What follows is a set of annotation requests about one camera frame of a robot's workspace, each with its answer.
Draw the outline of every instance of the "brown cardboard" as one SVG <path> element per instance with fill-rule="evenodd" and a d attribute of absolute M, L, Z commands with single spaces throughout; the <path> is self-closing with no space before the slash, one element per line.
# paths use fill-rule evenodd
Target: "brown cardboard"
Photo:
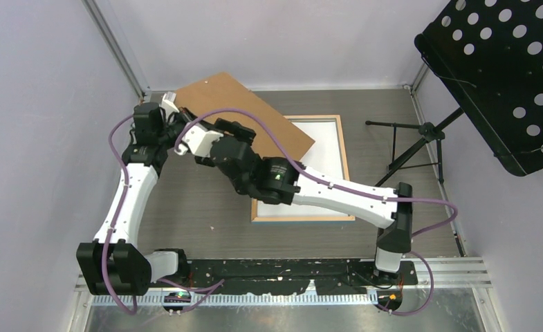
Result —
<path fill-rule="evenodd" d="M 295 160 L 303 157 L 314 144 L 314 140 L 310 136 L 228 73 L 218 73 L 178 89 L 175 103 L 177 107 L 187 107 L 197 116 L 215 109 L 229 107 L 247 111 L 265 122 Z M 257 135 L 252 148 L 261 157 L 283 156 L 269 135 L 251 118 L 238 113 L 220 113 L 209 116 L 206 120 L 214 123 L 217 118 L 231 122 L 237 121 L 241 125 L 255 130 Z"/>

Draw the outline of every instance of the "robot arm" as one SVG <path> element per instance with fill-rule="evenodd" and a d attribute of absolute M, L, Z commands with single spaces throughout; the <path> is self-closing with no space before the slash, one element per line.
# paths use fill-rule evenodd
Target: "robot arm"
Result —
<path fill-rule="evenodd" d="M 173 147 L 185 125 L 194 118 L 188 110 L 178 110 L 172 101 L 172 95 L 167 94 L 161 106 L 150 102 L 135 108 L 136 141 L 122 155 L 129 172 L 129 189 L 113 228 L 109 244 L 111 259 L 108 262 L 109 277 L 119 295 L 143 295 L 150 282 L 173 275 L 185 265 L 182 250 L 159 250 L 143 256 L 136 249 L 142 213 L 167 160 L 167 150 Z M 316 183 L 300 176 L 285 158 L 261 158 L 251 149 L 254 138 L 252 129 L 237 122 L 222 119 L 214 124 L 202 122 L 182 137 L 176 153 L 190 152 L 198 164 L 220 169 L 238 194 L 267 204 L 328 208 L 374 224 L 379 228 L 376 268 L 383 273 L 398 272 L 402 254 L 410 251 L 411 203 L 376 201 Z M 412 187 L 404 183 L 396 189 L 370 187 L 331 178 L 311 167 L 300 167 L 318 178 L 351 189 L 387 197 L 412 195 Z M 109 221 L 122 194 L 123 176 L 121 172 L 120 186 L 95 239 L 92 243 L 81 243 L 77 249 L 76 257 L 82 274 L 90 292 L 95 295 L 107 294 L 100 272 L 100 253 L 110 228 Z"/>

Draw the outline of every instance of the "wire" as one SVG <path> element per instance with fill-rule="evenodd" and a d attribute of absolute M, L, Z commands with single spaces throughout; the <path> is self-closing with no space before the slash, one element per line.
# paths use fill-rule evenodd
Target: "wire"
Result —
<path fill-rule="evenodd" d="M 167 280 L 167 279 L 163 279 L 163 278 L 157 279 L 157 281 L 162 282 L 164 284 L 171 285 L 171 286 L 179 288 L 179 289 L 183 289 L 186 292 L 202 293 L 202 292 L 208 292 L 208 291 L 213 290 L 213 289 L 216 290 L 218 287 L 220 287 L 220 285 L 222 285 L 222 283 L 224 282 L 224 279 L 221 279 L 215 285 L 212 285 L 210 287 L 205 287 L 205 288 L 187 288 L 187 287 L 181 286 L 180 284 L 176 284 L 175 282 L 173 282 L 171 280 Z"/>
<path fill-rule="evenodd" d="M 220 285 L 222 285 L 222 283 L 224 282 L 224 279 L 219 281 L 218 284 L 215 284 L 214 286 L 212 286 L 208 293 L 206 293 L 206 295 L 204 295 L 200 300 L 198 300 L 196 303 L 194 303 L 193 305 L 191 306 L 188 306 L 188 307 L 185 307 L 182 311 L 180 311 L 180 313 L 186 313 L 188 311 L 192 311 L 194 310 L 198 305 L 200 305 L 200 303 L 204 302 L 209 296 L 211 296 L 211 294 L 218 288 L 220 287 Z"/>
<path fill-rule="evenodd" d="M 133 144 L 135 142 L 135 136 L 133 135 L 133 132 L 135 132 L 135 129 L 131 129 L 129 130 L 129 136 L 130 136 L 130 140 L 129 140 L 129 145 Z"/>
<path fill-rule="evenodd" d="M 301 175 L 311 179 L 312 181 L 316 181 L 319 184 L 326 185 L 327 187 L 332 186 L 332 188 L 336 188 L 336 189 L 342 190 L 344 192 L 348 192 L 348 193 L 355 194 L 355 195 L 358 195 L 358 196 L 367 197 L 369 199 L 375 199 L 375 200 L 378 200 L 378 201 L 399 202 L 399 203 L 433 203 L 433 204 L 440 204 L 440 205 L 448 206 L 452 210 L 452 214 L 448 217 L 448 219 L 446 219 L 444 221 L 441 221 L 439 223 L 435 223 L 434 225 L 424 227 L 424 228 L 422 228 L 420 230 L 417 230 L 416 232 L 412 233 L 412 237 L 415 237 L 415 236 L 420 235 L 420 234 L 422 234 L 424 232 L 428 232 L 430 230 L 433 230 L 433 229 L 436 229 L 436 228 L 439 228 L 441 226 L 444 226 L 444 225 L 447 225 L 447 224 L 451 223 L 453 220 L 456 219 L 456 217 L 457 217 L 457 215 L 459 213 L 458 207 L 455 204 L 453 204 L 453 203 L 451 203 L 449 201 L 443 201 L 441 199 L 420 199 L 420 198 L 413 198 L 413 197 L 384 197 L 384 196 L 378 196 L 378 195 L 373 195 L 373 194 L 370 194 L 370 193 L 367 193 L 367 192 L 361 192 L 360 190 L 351 189 L 351 188 L 345 187 L 343 185 L 331 184 L 330 182 L 328 182 L 326 180 L 323 180 L 321 178 L 317 178 L 317 177 L 315 177 L 315 176 L 313 176 L 311 174 L 308 174 L 305 170 L 303 170 L 293 160 L 293 158 L 291 158 L 289 156 L 288 152 L 285 150 L 283 145 L 279 142 L 279 140 L 273 134 L 271 129 L 269 129 L 269 127 L 267 127 L 267 125 L 263 121 L 261 121 L 257 116 L 254 116 L 253 114 L 248 113 L 247 111 L 244 111 L 242 109 L 235 109 L 235 108 L 215 109 L 213 111 L 210 111 L 210 112 L 207 112 L 207 113 L 204 113 L 204 114 L 198 116 L 197 118 L 193 119 L 193 121 L 188 123 L 185 126 L 185 128 L 182 130 L 182 132 L 179 134 L 179 136 L 177 137 L 176 142 L 174 144 L 174 149 L 178 148 L 178 146 L 180 145 L 180 142 L 181 142 L 181 138 L 196 123 L 200 123 L 200 121 L 204 120 L 206 117 L 213 116 L 214 114 L 218 114 L 218 113 L 238 113 L 238 114 L 241 114 L 241 115 L 244 115 L 244 116 L 247 116 L 247 117 L 253 119 L 259 126 L 261 126 L 261 128 L 263 128 L 263 130 L 265 132 L 267 132 L 267 134 L 269 135 L 271 140 L 275 143 L 277 148 L 286 157 L 286 159 L 290 163 L 290 165 L 292 165 L 292 167 L 294 167 L 294 169 L 296 169 L 298 171 L 298 173 L 300 173 Z M 424 257 L 420 256 L 420 254 L 418 254 L 416 252 L 413 252 L 413 251 L 411 251 L 409 253 L 411 253 L 412 255 L 414 255 L 416 257 L 418 257 L 424 263 L 424 265 L 426 265 L 426 268 L 428 269 L 428 274 L 430 275 L 430 293 L 428 294 L 428 298 L 426 299 L 426 302 L 420 308 L 416 309 L 415 311 L 395 312 L 394 313 L 395 315 L 399 315 L 399 316 L 408 316 L 408 315 L 413 315 L 413 314 L 421 312 L 430 303 L 430 300 L 432 299 L 432 294 L 434 293 L 434 275 L 432 274 L 432 269 L 430 268 L 430 265 L 428 265 L 428 262 L 426 262 Z"/>
<path fill-rule="evenodd" d="M 511 154 L 493 154 L 494 157 L 505 157 L 505 156 L 516 156 L 518 154 L 533 154 L 536 151 L 540 151 L 543 149 L 542 147 L 538 147 L 537 149 L 530 150 L 530 151 L 520 151 L 520 152 L 513 152 Z"/>
<path fill-rule="evenodd" d="M 127 315 L 135 315 L 137 313 L 137 297 L 133 296 L 133 308 L 130 309 L 129 307 L 127 307 L 127 305 L 122 303 L 122 301 L 120 300 L 120 298 L 118 297 L 118 295 L 114 291 L 114 288 L 112 286 L 112 283 L 110 282 L 110 278 L 109 278 L 109 275 L 108 275 L 108 249 L 109 249 L 110 239 L 112 237 L 112 233 L 114 232 L 114 226 L 116 225 L 116 221 L 118 220 L 118 216 L 120 214 L 120 211 L 122 210 L 122 206 L 125 203 L 125 198 L 127 197 L 127 192 L 129 190 L 129 170 L 127 169 L 127 166 L 125 165 L 125 162 L 122 161 L 120 155 L 118 154 L 118 151 L 116 151 L 116 148 L 114 147 L 114 142 L 112 141 L 112 138 L 114 137 L 114 133 L 116 132 L 116 130 L 118 128 L 120 128 L 120 126 L 122 126 L 126 121 L 130 120 L 132 117 L 133 117 L 133 115 L 131 114 L 130 116 L 127 116 L 126 118 L 122 119 L 119 123 L 116 124 L 116 126 L 114 126 L 114 128 L 110 131 L 110 134 L 108 136 L 108 144 L 110 146 L 110 150 L 112 151 L 112 154 L 115 156 L 116 160 L 118 161 L 120 169 L 122 170 L 122 176 L 124 177 L 125 183 L 123 183 L 122 193 L 120 194 L 120 198 L 118 199 L 118 204 L 117 204 L 116 209 L 114 211 L 114 215 L 112 216 L 112 220 L 110 222 L 110 227 L 109 227 L 109 229 L 107 231 L 107 237 L 104 240 L 104 244 L 102 245 L 102 257 L 101 257 L 101 261 L 100 261 L 101 270 L 102 270 L 102 281 L 104 282 L 104 285 L 105 285 L 108 293 L 110 294 L 110 296 L 112 297 L 112 299 L 114 300 L 116 305 L 118 307 L 120 307 Z M 174 282 L 171 282 L 170 280 L 160 279 L 160 281 L 165 282 L 166 284 L 173 284 L 173 285 L 175 285 L 175 287 L 182 288 L 185 291 L 187 290 L 187 288 L 184 288 L 184 287 L 182 287 L 182 286 L 180 286 L 178 284 L 175 284 Z M 211 290 L 213 292 L 220 285 L 222 285 L 223 282 L 224 282 L 224 280 L 221 280 L 221 281 L 219 281 L 218 284 L 216 284 L 214 286 L 211 286 L 211 287 L 208 287 L 208 288 L 198 288 L 198 289 L 194 289 L 192 291 L 194 291 L 194 292 L 198 291 L 199 292 L 199 291 Z"/>
<path fill-rule="evenodd" d="M 438 75 L 434 69 L 432 69 L 432 66 L 430 66 L 430 64 L 428 63 L 428 61 L 426 60 L 425 57 L 422 57 L 422 61 L 424 61 L 424 63 L 426 64 L 426 66 L 428 66 L 428 68 L 432 71 L 432 73 L 440 78 L 441 80 L 449 80 L 449 81 L 455 81 L 455 82 L 461 82 L 461 83 L 466 83 L 466 84 L 470 84 L 472 87 L 474 87 L 475 89 L 477 88 L 476 85 L 474 85 L 473 83 L 469 82 L 469 81 L 465 81 L 465 80 L 457 80 L 456 78 L 452 78 L 452 77 L 445 77 L 445 76 L 440 76 Z"/>
<path fill-rule="evenodd" d="M 428 306 L 428 304 L 430 304 L 430 301 L 432 301 L 432 294 L 434 294 L 434 274 L 432 273 L 432 268 L 430 268 L 430 265 L 428 264 L 426 259 L 424 257 L 422 257 L 422 255 L 420 255 L 420 254 L 418 254 L 417 252 L 414 252 L 414 251 L 410 251 L 409 253 L 416 256 L 416 257 L 418 257 L 424 263 L 424 266 L 426 266 L 426 269 L 428 270 L 428 276 L 430 277 L 430 292 L 428 293 L 428 297 L 426 298 L 426 301 L 422 304 L 422 306 L 420 308 L 417 308 L 416 310 L 413 310 L 413 311 L 391 311 L 391 312 L 389 312 L 392 315 L 396 315 L 396 316 L 411 316 L 411 315 L 415 315 L 417 313 L 420 313 L 422 310 L 424 310 L 426 308 L 426 306 Z M 379 309 L 383 310 L 383 311 L 389 311 L 389 309 L 387 308 L 387 305 L 382 306 L 381 304 L 377 304 L 377 307 Z"/>
<path fill-rule="evenodd" d="M 174 112 L 171 112 L 167 117 L 167 124 L 172 123 L 172 120 L 176 114 Z"/>
<path fill-rule="evenodd" d="M 365 279 L 359 272 L 357 272 L 355 270 L 351 270 L 351 272 L 354 272 L 357 277 L 361 278 L 364 282 L 368 283 L 369 285 L 371 285 L 371 286 L 373 286 L 373 287 L 375 287 L 377 289 L 386 290 L 386 289 L 390 289 L 391 287 L 394 286 L 393 284 L 391 284 L 388 287 L 383 287 L 383 286 L 380 286 L 378 284 L 375 284 L 372 281 L 369 281 L 368 279 Z"/>
<path fill-rule="evenodd" d="M 283 153 L 283 155 L 286 157 L 287 161 L 292 165 L 292 167 L 294 167 L 301 175 L 313 180 L 313 181 L 316 181 L 317 183 L 320 183 L 320 184 L 323 184 L 323 185 L 326 185 L 326 186 L 330 186 L 330 182 L 326 181 L 326 180 L 323 180 L 321 178 L 317 178 L 311 174 L 308 174 L 305 170 L 303 170 L 287 153 L 287 151 L 284 149 L 283 145 L 279 142 L 279 140 L 277 139 L 277 137 L 275 137 L 275 135 L 273 134 L 273 132 L 269 129 L 269 127 L 267 127 L 267 125 L 265 123 L 263 123 L 258 117 L 254 116 L 253 114 L 251 113 L 248 113 L 247 111 L 243 111 L 241 109 L 217 109 L 217 110 L 214 110 L 214 111 L 210 111 L 210 112 L 207 112 L 207 113 L 204 113 L 202 114 L 201 116 L 198 116 L 197 118 L 195 118 L 193 121 L 191 121 L 190 123 L 188 123 L 188 125 L 185 126 L 185 128 L 182 130 L 182 132 L 178 135 L 177 139 L 176 139 L 176 142 L 175 142 L 175 145 L 174 145 L 174 148 L 177 149 L 178 146 L 180 145 L 180 142 L 181 142 L 181 138 L 196 124 L 196 123 L 200 123 L 200 121 L 204 120 L 206 117 L 208 116 L 212 116 L 214 114 L 218 114 L 218 113 L 239 113 L 239 114 L 242 114 L 244 116 L 247 116 L 251 119 L 253 119 L 255 122 L 257 122 L 266 132 L 267 134 L 271 137 L 271 139 L 273 140 L 273 142 L 275 143 L 275 145 L 277 145 L 277 148 Z M 108 277 L 108 267 L 107 267 L 107 264 L 108 264 L 108 248 L 109 248 L 109 243 L 110 243 L 110 239 L 111 239 L 111 235 L 112 235 L 112 232 L 114 231 L 114 226 L 116 224 L 116 221 L 118 219 L 118 215 L 122 209 L 122 205 L 124 204 L 124 201 L 125 201 L 125 197 L 127 195 L 127 191 L 129 189 L 129 172 L 127 170 L 127 166 L 124 164 L 124 162 L 122 161 L 122 159 L 119 157 L 118 155 L 118 152 L 116 151 L 116 148 L 114 147 L 114 144 L 113 144 L 113 141 L 112 141 L 112 138 L 114 136 L 114 133 L 116 132 L 116 130 L 123 124 L 125 123 L 126 121 L 128 121 L 129 119 L 131 119 L 133 116 L 130 115 L 130 116 L 127 116 L 125 119 L 121 120 L 110 132 L 109 134 L 109 145 L 110 145 L 110 148 L 111 148 L 111 151 L 112 153 L 114 154 L 114 156 L 116 157 L 118 163 L 119 163 L 119 166 L 123 172 L 123 176 L 125 178 L 125 183 L 124 183 L 124 187 L 123 187 L 123 190 L 122 190 L 122 193 L 120 195 L 120 199 L 118 201 L 118 204 L 116 206 L 116 210 L 115 210 L 115 213 L 113 215 L 113 218 L 112 218 L 112 221 L 110 223 L 110 228 L 108 229 L 107 231 L 107 237 L 106 237 L 106 240 L 104 241 L 104 245 L 102 246 L 102 262 L 101 262 L 101 268 L 102 268 L 102 279 L 104 281 L 104 284 L 107 288 L 107 291 L 108 293 L 110 294 L 110 296 L 112 296 L 112 298 L 114 299 L 115 303 L 127 314 L 129 315 L 134 315 L 137 311 L 137 301 L 136 301 L 136 297 L 133 297 L 133 309 L 129 309 L 125 304 L 122 303 L 122 301 L 118 298 L 116 292 L 114 291 L 114 288 L 112 287 L 112 284 L 110 282 L 110 279 Z M 434 225 L 431 225 L 431 226 L 428 226 L 428 227 L 425 227 L 425 228 L 422 228 L 421 230 L 418 230 L 416 232 L 414 232 L 412 234 L 412 237 L 415 237 L 416 235 L 419 235 L 419 234 L 422 234 L 424 232 L 427 232 L 429 230 L 433 230 L 435 228 L 438 228 L 438 227 L 441 227 L 443 225 L 447 225 L 449 223 L 451 223 L 453 220 L 456 219 L 457 217 L 457 214 L 458 214 L 458 208 L 455 204 L 451 203 L 451 202 L 448 202 L 448 201 L 443 201 L 443 200 L 440 200 L 440 199 L 417 199 L 417 198 L 412 198 L 412 197 L 383 197 L 383 196 L 378 196 L 378 195 L 373 195 L 373 194 L 370 194 L 370 193 L 366 193 L 366 192 L 361 192 L 359 190 L 354 190 L 354 189 L 351 189 L 351 188 L 348 188 L 348 187 L 345 187 L 345 186 L 342 186 L 342 185 L 333 185 L 333 188 L 336 188 L 338 190 L 342 190 L 344 192 L 349 192 L 351 194 L 356 194 L 358 196 L 363 196 L 363 197 L 367 197 L 369 199 L 376 199 L 378 201 L 389 201 L 389 202 L 399 202 L 399 203 L 435 203 L 435 204 L 441 204 L 441 205 L 446 205 L 448 206 L 449 208 L 452 209 L 452 214 L 451 216 L 444 220 L 444 221 L 441 221 L 439 223 L 435 223 Z M 430 298 L 432 296 L 432 291 L 433 291 L 433 285 L 434 285 L 434 280 L 432 279 L 432 270 L 430 270 L 430 267 L 427 265 L 427 262 L 426 260 L 424 260 L 424 258 L 418 254 L 416 254 L 415 252 L 411 252 L 413 255 L 417 256 L 418 258 L 420 258 L 427 266 L 428 268 L 428 271 L 430 273 L 430 279 L 432 280 L 431 281 L 431 291 L 430 291 L 430 294 L 428 296 L 428 299 L 425 303 L 428 304 L 430 303 Z M 215 289 L 212 289 L 207 295 L 210 295 L 212 294 L 212 292 L 214 292 Z M 190 310 L 193 310 L 193 308 L 195 308 L 195 306 L 197 306 L 197 304 L 201 303 L 203 300 L 205 300 L 206 297 L 204 297 L 203 299 L 201 299 L 201 301 L 198 301 L 195 305 L 193 305 L 191 308 L 187 308 L 184 309 L 184 311 L 182 312 L 188 312 Z M 420 309 L 418 309 L 415 313 L 421 311 L 425 305 L 423 305 L 422 307 L 420 307 Z"/>
<path fill-rule="evenodd" d="M 179 302 L 191 302 L 192 301 L 191 299 L 181 299 L 181 298 L 175 297 L 175 296 L 166 296 L 166 297 L 164 297 L 164 299 L 172 299 L 174 301 L 179 301 Z"/>
<path fill-rule="evenodd" d="M 161 110 L 161 120 L 163 121 L 163 128 L 167 127 L 169 124 L 169 118 L 165 115 L 165 110 L 163 108 L 159 108 Z"/>
<path fill-rule="evenodd" d="M 403 296 L 403 285 L 404 285 L 404 282 L 403 282 L 403 275 L 401 276 L 401 280 L 400 280 L 400 283 L 399 283 L 399 288 L 400 288 L 400 296 Z"/>

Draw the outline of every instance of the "metal frame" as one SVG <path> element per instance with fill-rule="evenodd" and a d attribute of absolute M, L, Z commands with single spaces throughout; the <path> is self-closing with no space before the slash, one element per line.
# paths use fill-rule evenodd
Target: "metal frame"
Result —
<path fill-rule="evenodd" d="M 120 28 L 116 14 L 108 0 L 82 0 L 90 17 L 98 27 L 107 46 L 115 57 L 118 66 L 127 77 L 139 98 L 151 95 L 145 75 L 135 57 L 132 48 Z"/>
<path fill-rule="evenodd" d="M 424 82 L 424 79 L 426 75 L 430 72 L 430 69 L 426 64 L 422 64 L 420 69 L 418 70 L 418 74 L 416 75 L 416 78 L 414 79 L 414 83 L 412 85 L 405 85 L 403 88 L 405 90 L 408 90 L 409 96 L 412 99 L 412 104 L 414 105 L 414 110 L 416 112 L 416 116 L 418 117 L 418 123 L 420 125 L 423 125 L 426 123 L 426 119 L 424 116 L 424 113 L 422 112 L 422 107 L 420 105 L 420 102 L 418 100 L 418 90 L 422 83 Z M 433 144 L 428 143 L 426 144 L 426 150 L 428 151 L 428 156 L 430 157 L 430 161 L 432 162 L 432 169 L 434 170 L 434 174 L 436 174 L 436 177 L 439 178 L 439 169 L 438 166 L 435 164 L 436 162 L 436 146 L 433 146 Z M 442 199 L 449 201 L 448 194 L 446 192 L 446 188 L 444 187 L 444 183 L 440 183 L 440 181 L 437 181 L 438 187 L 440 189 L 440 193 L 442 195 Z M 446 213 L 448 216 L 452 214 L 452 211 L 449 207 L 446 208 Z M 454 240 L 457 242 L 457 247 L 459 248 L 459 254 L 464 257 L 469 255 L 469 248 L 466 244 L 467 240 L 462 237 L 462 229 L 458 222 L 460 220 L 460 215 L 450 223 L 450 228 L 452 229 L 452 233 L 454 235 Z"/>
<path fill-rule="evenodd" d="M 409 91 L 409 96 L 412 99 L 414 110 L 416 112 L 416 115 L 418 116 L 418 123 L 420 124 L 423 124 L 424 122 L 426 122 L 426 119 L 425 119 L 424 112 L 422 111 L 422 107 L 420 105 L 420 101 L 418 98 L 418 90 L 422 86 L 422 83 L 424 82 L 426 75 L 428 75 L 430 71 L 431 70 L 428 68 L 426 64 L 422 64 L 422 66 L 418 70 L 418 73 L 412 85 L 411 86 L 406 85 L 403 87 L 404 89 Z M 426 149 L 428 151 L 428 156 L 430 157 L 430 160 L 434 162 L 436 160 L 436 152 L 434 150 L 434 147 L 431 144 L 426 144 Z M 436 176 L 438 176 L 438 169 L 436 166 L 433 166 L 433 170 Z M 448 194 L 446 192 L 444 184 L 438 182 L 438 186 L 439 186 L 442 198 L 449 201 Z M 448 207 L 446 208 L 446 212 L 448 216 L 450 216 L 452 213 Z M 450 224 L 450 227 L 452 228 L 454 238 L 457 240 L 457 245 L 459 247 L 459 252 L 461 253 L 461 256 L 468 256 L 470 249 L 467 244 L 467 239 L 461 236 L 461 234 L 464 234 L 464 233 L 461 229 L 459 220 L 460 220 L 460 215 L 457 217 L 457 219 L 455 219 Z M 467 259 L 468 259 L 467 257 L 460 258 L 460 260 L 467 260 Z M 473 288 L 473 296 L 475 297 L 477 301 L 477 307 L 481 314 L 481 319 L 483 320 L 485 329 L 487 331 L 506 331 L 506 325 L 502 323 L 503 314 L 501 313 L 499 303 L 497 302 L 495 289 L 493 287 L 492 288 Z"/>
<path fill-rule="evenodd" d="M 405 261 L 413 261 L 416 267 L 416 276 L 418 277 L 418 284 L 415 286 L 404 286 L 404 289 L 428 289 L 430 288 L 430 280 L 426 266 L 422 261 L 417 258 L 407 258 Z M 480 257 L 460 257 L 460 258 L 431 258 L 427 259 L 433 275 L 434 275 L 434 288 L 470 288 L 473 291 L 473 296 L 477 300 L 478 309 L 481 314 L 481 318 L 484 321 L 484 325 L 487 331 L 503 331 L 501 324 L 497 319 L 497 313 L 493 304 L 493 285 L 489 275 L 487 274 L 486 267 L 483 263 L 483 259 Z M 141 306 L 161 306 L 161 292 L 168 293 L 176 288 L 150 288 L 151 295 L 147 301 L 139 302 Z M 357 297 L 318 297 L 312 295 L 315 292 L 313 284 L 309 286 L 306 293 L 302 294 L 306 297 L 306 300 L 311 301 L 312 305 L 334 305 L 334 304 L 371 304 L 375 301 L 375 288 L 369 287 L 367 289 L 367 295 L 359 295 Z M 212 295 L 213 298 L 210 301 L 203 302 L 204 306 L 234 306 L 238 305 L 233 302 L 236 301 L 232 298 L 234 295 Z M 286 302 L 293 301 L 293 299 L 287 299 L 287 297 L 265 297 L 262 302 L 250 303 L 244 300 L 240 301 L 241 306 L 261 306 L 261 305 L 286 305 Z M 88 292 L 86 282 L 83 276 L 77 280 L 77 284 L 74 290 L 74 302 L 75 308 L 73 311 L 73 319 L 67 328 L 68 332 L 81 332 L 85 330 L 86 322 L 92 306 L 113 306 L 115 305 L 111 299 L 106 296 L 94 297 Z"/>

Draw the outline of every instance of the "white wall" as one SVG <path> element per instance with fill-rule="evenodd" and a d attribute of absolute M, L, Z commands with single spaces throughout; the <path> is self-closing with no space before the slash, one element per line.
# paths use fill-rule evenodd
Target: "white wall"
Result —
<path fill-rule="evenodd" d="M 0 331 L 64 323 L 75 250 L 116 190 L 107 136 L 135 101 L 81 1 L 0 1 Z"/>
<path fill-rule="evenodd" d="M 433 123 L 457 108 L 432 73 L 418 97 Z M 445 132 L 445 187 L 459 206 L 470 253 L 484 258 L 507 331 L 543 330 L 543 169 L 524 178 L 509 174 L 466 116 Z"/>
<path fill-rule="evenodd" d="M 414 37 L 448 0 L 101 2 L 162 91 L 219 71 L 252 89 L 400 86 L 421 64 Z"/>

